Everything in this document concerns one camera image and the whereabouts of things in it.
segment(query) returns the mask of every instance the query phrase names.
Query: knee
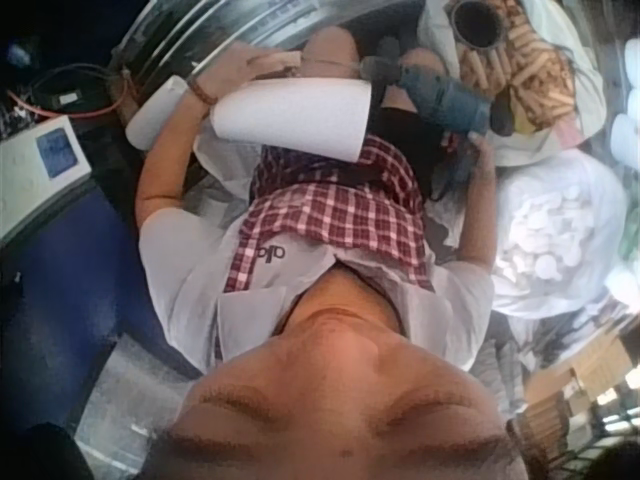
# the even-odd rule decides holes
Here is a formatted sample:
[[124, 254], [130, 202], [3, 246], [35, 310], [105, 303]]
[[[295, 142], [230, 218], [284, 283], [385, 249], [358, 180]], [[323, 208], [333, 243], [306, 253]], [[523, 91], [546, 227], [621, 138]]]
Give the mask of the knee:
[[314, 33], [309, 40], [313, 43], [327, 43], [342, 44], [342, 45], [355, 45], [355, 39], [349, 30], [342, 27], [325, 27], [322, 30]]
[[438, 55], [426, 48], [414, 48], [405, 53], [400, 59], [402, 65], [422, 65], [439, 73], [446, 73], [444, 63]]

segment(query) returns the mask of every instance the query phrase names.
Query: plastic bag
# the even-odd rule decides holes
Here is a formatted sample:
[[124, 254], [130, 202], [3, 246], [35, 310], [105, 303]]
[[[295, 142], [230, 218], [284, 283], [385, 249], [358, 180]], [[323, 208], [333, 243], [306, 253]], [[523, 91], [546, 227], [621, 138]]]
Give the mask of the plastic bag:
[[[456, 42], [445, 12], [450, 1], [425, 2], [418, 27], [418, 39], [422, 46], [440, 55], [450, 76], [460, 78]], [[596, 134], [607, 117], [602, 76], [591, 63], [578, 32], [562, 7], [553, 0], [520, 2], [533, 29], [545, 41], [562, 49], [569, 58], [575, 71], [578, 113], [575, 122], [560, 121], [553, 128], [533, 135], [515, 134], [504, 138], [489, 133], [489, 141], [496, 152], [496, 165], [504, 167], [528, 165], [575, 147]]]
[[[613, 172], [577, 149], [559, 153], [536, 165], [514, 170], [498, 189], [498, 261], [509, 261], [510, 231], [518, 210], [530, 200], [564, 195], [579, 187], [590, 205], [593, 227], [581, 243], [582, 261], [567, 268], [562, 281], [549, 280], [548, 288], [534, 290], [494, 274], [493, 308], [522, 319], [541, 319], [583, 308], [596, 297], [616, 264], [624, 232], [627, 201]], [[552, 252], [563, 255], [565, 252]]]

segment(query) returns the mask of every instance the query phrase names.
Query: orange cable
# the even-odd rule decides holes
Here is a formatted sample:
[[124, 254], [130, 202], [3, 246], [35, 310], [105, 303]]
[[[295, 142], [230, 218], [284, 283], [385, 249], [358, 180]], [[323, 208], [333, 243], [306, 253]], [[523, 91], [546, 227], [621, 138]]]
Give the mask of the orange cable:
[[105, 115], [109, 112], [114, 111], [116, 108], [118, 108], [120, 104], [124, 101], [125, 96], [127, 95], [127, 91], [128, 91], [127, 85], [128, 85], [127, 80], [123, 79], [122, 94], [109, 107], [102, 108], [100, 110], [94, 110], [92, 112], [83, 112], [83, 113], [62, 113], [62, 112], [52, 112], [50, 110], [43, 110], [42, 108], [38, 108], [28, 104], [27, 102], [22, 100], [20, 97], [18, 97], [18, 95], [13, 93], [11, 90], [7, 90], [7, 95], [9, 96], [9, 98], [11, 98], [14, 102], [16, 102], [25, 110], [29, 110], [30, 112], [38, 114], [42, 117], [55, 118], [55, 117], [60, 117], [62, 115], [66, 115], [69, 118], [94, 118], [94, 117], [99, 117], [100, 115]]

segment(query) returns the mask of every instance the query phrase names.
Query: red plaid fabric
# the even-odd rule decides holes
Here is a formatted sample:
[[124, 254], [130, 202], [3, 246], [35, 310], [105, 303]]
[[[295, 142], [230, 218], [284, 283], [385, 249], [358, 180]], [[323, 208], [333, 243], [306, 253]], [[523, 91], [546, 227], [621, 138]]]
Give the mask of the red plaid fabric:
[[390, 143], [368, 135], [355, 164], [267, 147], [251, 194], [225, 292], [250, 287], [260, 246], [280, 233], [396, 260], [412, 283], [433, 290], [422, 196], [404, 155]]

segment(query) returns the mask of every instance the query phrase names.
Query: drill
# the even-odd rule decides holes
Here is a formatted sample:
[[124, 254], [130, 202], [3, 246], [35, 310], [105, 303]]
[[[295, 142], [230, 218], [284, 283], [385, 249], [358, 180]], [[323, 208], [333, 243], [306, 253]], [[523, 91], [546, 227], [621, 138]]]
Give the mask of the drill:
[[492, 127], [496, 133], [508, 136], [513, 131], [503, 118], [497, 103], [464, 86], [461, 82], [423, 66], [403, 66], [383, 57], [366, 57], [360, 64], [360, 75], [371, 82], [397, 85], [406, 90], [425, 121], [436, 123], [445, 131], [464, 134], [458, 145], [458, 159], [452, 172], [452, 182], [469, 181], [477, 151], [467, 139], [469, 132], [486, 135]]

